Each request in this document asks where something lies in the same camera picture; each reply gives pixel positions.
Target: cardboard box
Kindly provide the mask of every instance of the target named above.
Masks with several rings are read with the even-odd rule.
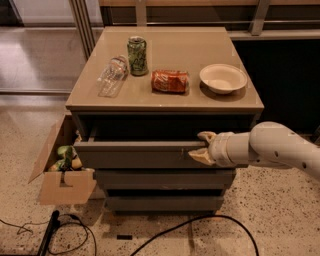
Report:
[[[39,175],[44,179],[39,195],[41,205],[85,204],[97,181],[93,179],[92,171],[47,172],[58,159],[57,149],[63,145],[73,145],[76,127],[71,114],[66,114],[62,120],[51,128],[49,136],[34,164],[29,183]]]

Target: bowl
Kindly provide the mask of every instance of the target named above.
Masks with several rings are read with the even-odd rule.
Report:
[[[240,69],[226,64],[212,64],[200,71],[200,79],[218,94],[228,94],[247,85],[247,75]]]

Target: power cord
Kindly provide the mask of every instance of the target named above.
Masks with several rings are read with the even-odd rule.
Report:
[[[93,241],[94,241],[94,255],[96,256],[96,255],[97,255],[97,242],[96,242],[96,239],[95,239],[95,236],[94,236],[92,230],[91,230],[88,226],[84,225],[84,224],[82,223],[82,221],[80,220],[80,218],[77,217],[76,215],[74,215],[74,214],[63,214],[63,215],[60,215],[59,218],[60,218],[60,217],[64,217],[64,216],[67,216],[67,217],[71,218],[72,220],[74,220],[74,221],[76,221],[76,222],[74,222],[74,221],[68,221],[68,222],[65,222],[65,223],[63,223],[63,224],[61,224],[61,223],[59,222],[60,225],[59,225],[56,229],[54,229],[54,231],[53,231],[53,233],[52,233],[52,236],[55,236],[55,235],[57,234],[58,230],[60,230],[62,227],[66,227],[66,226],[70,226],[70,225],[78,225],[78,226],[80,226],[80,227],[83,228],[83,230],[84,230],[85,233],[86,233],[86,237],[85,237],[85,239],[84,239],[78,246],[76,246],[75,248],[72,248],[72,249],[67,250],[67,251],[61,251],[61,252],[53,252],[53,251],[50,249],[50,245],[52,246],[52,243],[51,243],[52,240],[50,239],[50,244],[49,244],[49,247],[48,247],[48,252],[49,252],[50,254],[52,254],[52,255],[59,255],[59,254],[65,254],[65,253],[69,253],[69,252],[78,250],[79,248],[81,248],[81,247],[88,241],[89,232],[90,232],[91,235],[92,235]],[[181,223],[181,224],[179,224],[179,225],[177,225],[177,226],[175,226],[175,227],[172,227],[172,228],[170,228],[170,229],[167,229],[167,230],[165,230],[165,231],[162,231],[162,232],[156,234],[155,236],[153,236],[152,238],[150,238],[149,240],[147,240],[144,244],[142,244],[139,248],[137,248],[132,254],[130,254],[130,256],[136,255],[139,251],[141,251],[141,250],[142,250],[144,247],[146,247],[149,243],[151,243],[153,240],[155,240],[156,238],[158,238],[158,237],[160,237],[160,236],[162,236],[162,235],[165,235],[165,234],[167,234],[167,233],[169,233],[169,232],[171,232],[171,231],[174,231],[174,230],[176,230],[176,229],[178,229],[178,228],[180,228],[180,227],[183,227],[183,226],[185,226],[185,225],[188,224],[188,223],[192,223],[192,222],[194,222],[194,221],[202,220],[202,219],[207,219],[207,218],[224,218],[224,219],[231,220],[231,221],[235,222],[236,224],[238,224],[238,225],[248,234],[249,238],[251,239],[251,241],[252,241],[252,243],[253,243],[254,250],[255,250],[255,254],[256,254],[256,256],[259,256],[259,250],[258,250],[257,244],[256,244],[253,236],[251,235],[250,231],[249,231],[240,221],[238,221],[238,220],[236,220],[236,219],[234,219],[234,218],[232,218],[232,217],[230,217],[230,216],[227,216],[227,215],[214,215],[214,214],[208,214],[208,215],[204,215],[204,216],[195,217],[195,218],[190,219],[190,220],[188,220],[188,221],[185,221],[185,222],[183,222],[183,223]],[[19,235],[19,234],[22,234],[23,232],[30,232],[30,233],[33,234],[33,231],[32,231],[31,229],[25,228],[26,225],[43,225],[43,224],[45,224],[45,223],[48,223],[48,222],[44,222],[44,223],[25,223],[23,226],[18,226],[18,225],[14,225],[14,224],[7,223],[7,222],[5,222],[5,221],[3,221],[3,220],[1,220],[1,219],[0,219],[0,222],[4,223],[5,225],[8,225],[8,226],[12,226],[12,227],[19,228],[19,230],[18,230],[18,232],[17,232],[18,235]]]
[[[251,235],[251,233],[249,232],[249,230],[238,220],[230,217],[230,216],[226,216],[226,215],[214,215],[214,214],[209,214],[209,215],[204,215],[204,216],[199,216],[199,217],[195,217],[193,219],[190,219],[188,221],[185,221],[173,228],[170,228],[170,229],[167,229],[165,231],[162,231],[158,234],[156,234],[155,236],[153,236],[152,238],[150,238],[148,241],[146,241],[144,244],[142,244],[138,249],[136,249],[132,254],[130,254],[130,256],[134,256],[136,255],[139,251],[141,251],[145,246],[147,246],[149,243],[151,243],[153,240],[155,240],[156,238],[164,235],[164,234],[167,234],[171,231],[174,231],[178,228],[181,228],[183,227],[184,225],[188,224],[188,223],[191,223],[191,222],[194,222],[194,221],[197,221],[197,220],[202,220],[202,219],[206,219],[206,218],[224,218],[224,219],[228,219],[228,220],[231,220],[235,223],[237,223],[240,227],[242,227],[244,229],[244,231],[246,231],[246,233],[248,234],[248,236],[250,237],[252,243],[253,243],[253,246],[254,246],[254,250],[255,250],[255,253],[256,253],[256,256],[259,256],[259,250],[258,250],[258,247],[257,247],[257,244],[253,238],[253,236]]]
[[[64,216],[67,216],[67,217],[71,218],[71,219],[74,220],[74,221],[68,221],[68,222],[65,222],[65,223],[60,224],[60,226],[59,226],[57,229],[55,229],[55,231],[52,233],[52,237],[54,237],[61,228],[66,227],[66,226],[76,225],[76,226],[82,227],[83,230],[85,231],[85,233],[86,233],[86,234],[85,234],[85,239],[84,239],[78,246],[76,246],[76,247],[74,247],[74,248],[72,248],[72,249],[70,249],[70,250],[60,251],[60,252],[54,252],[54,251],[52,251],[52,249],[50,249],[50,247],[52,247],[52,243],[50,243],[50,244],[49,244],[49,247],[48,247],[48,252],[49,252],[50,254],[52,254],[52,255],[60,255],[60,254],[66,254],[66,253],[69,253],[69,252],[76,251],[76,250],[78,250],[79,248],[81,248],[81,247],[88,241],[89,232],[90,232],[91,235],[92,235],[92,238],[93,238],[93,242],[94,242],[94,255],[96,256],[96,255],[97,255],[97,242],[96,242],[96,239],[95,239],[95,236],[94,236],[92,230],[91,230],[88,226],[84,225],[84,224],[82,223],[82,221],[80,220],[80,218],[77,217],[76,215],[74,215],[74,214],[62,214],[62,215],[60,215],[60,217],[64,217]]]
[[[61,224],[61,222],[58,220],[58,218],[61,218],[61,217],[64,217],[64,216],[70,217],[74,221],[68,221],[68,222],[65,222],[65,223]],[[46,231],[46,234],[44,236],[42,244],[40,245],[39,252],[38,252],[37,256],[46,255],[46,252],[48,252],[48,253],[50,253],[52,255],[60,255],[60,254],[66,254],[68,252],[75,251],[75,250],[79,249],[80,247],[82,247],[88,241],[89,232],[91,233],[91,235],[93,237],[93,241],[94,241],[94,250],[95,250],[94,251],[94,255],[95,256],[97,255],[97,243],[96,243],[96,239],[95,239],[94,233],[92,232],[92,230],[88,226],[83,224],[83,222],[80,220],[79,217],[77,217],[74,214],[62,214],[62,215],[59,216],[59,211],[55,211],[55,212],[52,213],[50,221],[43,222],[43,223],[31,223],[31,222],[29,222],[29,223],[23,224],[22,226],[11,224],[11,223],[8,223],[8,222],[3,221],[1,219],[0,219],[0,222],[2,222],[5,225],[11,226],[11,227],[19,228],[19,230],[17,232],[17,235],[20,235],[20,234],[22,234],[24,232],[30,232],[31,234],[33,234],[33,231],[31,229],[25,227],[27,225],[43,225],[43,224],[49,223],[47,231]],[[52,249],[50,249],[49,246],[46,246],[46,245],[52,245],[52,239],[51,238],[54,235],[57,234],[58,230],[60,230],[62,227],[66,227],[66,226],[70,226],[70,225],[81,226],[83,228],[83,230],[85,231],[86,237],[85,237],[84,241],[82,241],[80,243],[80,245],[76,246],[73,249],[70,249],[70,250],[67,250],[67,251],[61,251],[61,252],[54,252],[54,251],[52,251]]]

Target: terrazzo floor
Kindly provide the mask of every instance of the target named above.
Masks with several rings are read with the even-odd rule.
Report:
[[[75,31],[21,28],[17,31],[0,29],[1,87],[71,89],[84,65]],[[53,51],[50,47],[55,44],[59,47]],[[126,256],[158,232],[193,217],[119,216],[104,207],[103,199],[89,200],[85,205],[39,205],[43,176],[28,184],[29,176],[51,126],[64,115],[66,100],[64,96],[0,96],[2,221],[15,225],[43,223],[54,210],[59,210],[61,215],[72,213],[94,233],[97,255]],[[237,169],[224,199],[219,213],[237,219],[248,228],[260,255],[320,255],[320,182],[303,172],[256,167]],[[67,219],[62,216],[61,222]],[[28,225],[33,233],[19,235],[18,228],[0,222],[0,255],[36,255],[46,226],[47,223]],[[118,235],[132,236],[132,239],[117,239]],[[68,226],[56,234],[50,248],[53,252],[72,249],[84,238],[80,227]],[[83,247],[64,255],[94,255],[93,237],[89,235]],[[235,223],[205,219],[154,240],[137,255],[251,256],[255,253],[247,234]]]

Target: cabinet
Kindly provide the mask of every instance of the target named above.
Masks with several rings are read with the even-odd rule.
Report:
[[[183,95],[152,91],[150,75],[129,75],[116,98],[98,97],[96,79],[112,57],[126,55],[130,36],[147,41],[150,72],[184,70]],[[263,104],[249,79],[230,95],[217,95],[200,82],[200,70],[214,63],[245,72],[224,28],[105,28],[66,107],[83,138],[75,144],[85,166],[115,212],[216,211],[235,176],[234,169],[207,166],[188,151],[206,146],[201,131],[247,131]]]

